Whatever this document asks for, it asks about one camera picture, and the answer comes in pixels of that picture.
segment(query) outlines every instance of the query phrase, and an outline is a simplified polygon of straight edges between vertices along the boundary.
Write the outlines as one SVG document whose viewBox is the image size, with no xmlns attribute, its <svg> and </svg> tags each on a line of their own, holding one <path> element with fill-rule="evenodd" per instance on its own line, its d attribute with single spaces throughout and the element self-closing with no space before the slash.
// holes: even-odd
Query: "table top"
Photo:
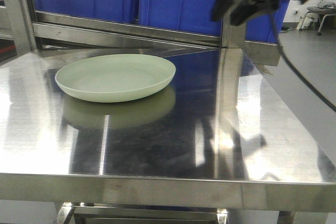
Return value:
<svg viewBox="0 0 336 224">
<path fill-rule="evenodd" d="M 55 83 L 107 54 L 166 57 L 171 84 L 101 104 Z M 336 211 L 335 166 L 240 49 L 36 51 L 0 66 L 0 198 Z"/>
</svg>

